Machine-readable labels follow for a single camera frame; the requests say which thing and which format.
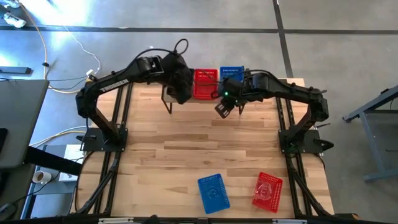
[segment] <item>wooden table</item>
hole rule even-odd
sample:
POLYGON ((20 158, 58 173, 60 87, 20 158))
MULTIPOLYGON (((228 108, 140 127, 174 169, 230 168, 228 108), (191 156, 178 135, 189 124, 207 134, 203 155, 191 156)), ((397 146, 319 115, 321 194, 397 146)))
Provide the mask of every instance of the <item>wooden table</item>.
MULTIPOLYGON (((288 79, 288 82, 304 85, 301 78, 288 79)), ((133 87, 127 121, 129 137, 119 167, 112 216, 294 216, 286 162, 277 137, 279 119, 275 98, 247 104, 241 116, 236 108, 222 119, 214 110, 214 102, 206 101, 175 104, 173 113, 168 114, 160 100, 161 91, 161 85, 133 87), (284 180, 276 214, 251 204, 260 171, 284 180), (206 215, 197 180, 218 173, 223 177, 231 208, 206 215)), ((112 91, 98 100, 98 108, 109 120, 115 97, 116 91, 112 91)), ((292 106, 298 122, 307 106, 294 101, 292 106)), ((78 186, 79 207, 98 185, 103 156, 104 153, 95 152, 84 166, 78 186)), ((309 189, 324 208, 333 213, 321 161, 312 154, 303 154, 303 163, 309 189)), ((300 190, 298 196, 304 212, 300 190)))

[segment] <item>gray floor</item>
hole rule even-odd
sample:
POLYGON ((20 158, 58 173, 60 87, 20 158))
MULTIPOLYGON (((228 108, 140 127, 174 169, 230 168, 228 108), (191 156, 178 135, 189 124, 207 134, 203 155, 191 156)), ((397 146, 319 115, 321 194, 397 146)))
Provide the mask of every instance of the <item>gray floor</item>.
MULTIPOLYGON (((398 29, 395 0, 279 0, 279 4, 286 29, 398 29)), ((271 0, 36 0, 27 1, 27 7, 40 26, 277 28, 271 0)), ((18 9, 13 11, 24 16, 18 9)), ((49 79, 80 77, 97 67, 66 32, 43 35, 52 65, 49 79)), ((245 65, 286 77, 278 34, 79 32, 75 36, 101 60, 100 75, 122 69, 143 49, 171 49, 185 37, 190 41, 184 55, 190 67, 245 65)), ((397 223, 398 178, 363 182, 364 174, 376 171, 368 141, 360 120, 346 124, 341 117, 398 84, 398 35, 289 34, 286 39, 294 77, 304 78, 307 86, 328 90, 331 125, 320 132, 335 143, 325 153, 335 212, 397 223)), ((2 30, 0 43, 1 65, 31 67, 34 72, 29 77, 42 78, 44 50, 36 32, 2 30)), ((75 83, 52 82, 60 88, 75 83)), ((76 114, 74 95, 49 90, 32 142, 80 125, 84 121, 76 114)), ((77 143, 74 137, 58 138, 51 144, 77 143)), ((59 195, 37 200, 34 217, 65 213, 70 203, 69 197, 59 195), (44 202, 49 198, 54 205, 63 205, 48 209, 44 202)))

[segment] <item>red basket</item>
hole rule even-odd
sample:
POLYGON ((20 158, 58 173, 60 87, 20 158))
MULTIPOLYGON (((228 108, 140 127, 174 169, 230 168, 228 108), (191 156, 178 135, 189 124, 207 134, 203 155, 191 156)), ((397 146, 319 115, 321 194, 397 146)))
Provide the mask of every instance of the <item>red basket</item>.
POLYGON ((193 97, 198 100, 212 100, 211 93, 217 90, 217 69, 195 69, 193 97))
POLYGON ((253 205, 277 213, 283 180, 260 172, 254 189, 253 205))

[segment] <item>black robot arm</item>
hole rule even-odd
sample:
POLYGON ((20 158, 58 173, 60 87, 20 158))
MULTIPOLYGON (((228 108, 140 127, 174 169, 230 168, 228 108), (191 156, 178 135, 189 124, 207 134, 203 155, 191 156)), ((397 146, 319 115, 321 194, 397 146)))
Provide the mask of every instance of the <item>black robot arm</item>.
POLYGON ((91 119, 102 131, 105 140, 119 142, 121 135, 116 124, 109 122, 96 107, 100 95, 130 83, 160 83, 168 86, 169 94, 183 104, 191 98, 193 70, 183 57, 169 53, 165 58, 141 57, 125 69, 112 72, 103 78, 91 77, 76 96, 78 114, 91 119))
POLYGON ((332 143, 320 140, 317 131, 309 130, 315 122, 324 121, 329 117, 327 100, 322 95, 326 91, 282 82, 265 70, 246 71, 243 82, 226 78, 220 86, 218 96, 222 99, 215 109, 222 118, 227 117, 235 106, 243 106, 247 102, 263 101, 272 97, 308 104, 307 112, 296 125, 292 125, 289 130, 280 131, 283 152, 296 153, 308 150, 308 152, 319 153, 333 147, 332 143), (304 143, 308 143, 307 149, 302 147, 304 143))

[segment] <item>blue basket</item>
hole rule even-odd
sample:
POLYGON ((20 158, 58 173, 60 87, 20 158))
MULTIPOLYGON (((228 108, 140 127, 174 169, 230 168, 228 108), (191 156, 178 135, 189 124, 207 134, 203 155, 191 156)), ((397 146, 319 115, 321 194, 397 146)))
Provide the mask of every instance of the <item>blue basket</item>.
POLYGON ((224 78, 231 77, 233 79, 243 82, 243 71, 244 71, 243 66, 236 66, 236 67, 222 66, 220 67, 220 81, 223 81, 224 78))
POLYGON ((218 212, 231 206, 221 174, 199 179, 198 185, 206 214, 218 212))

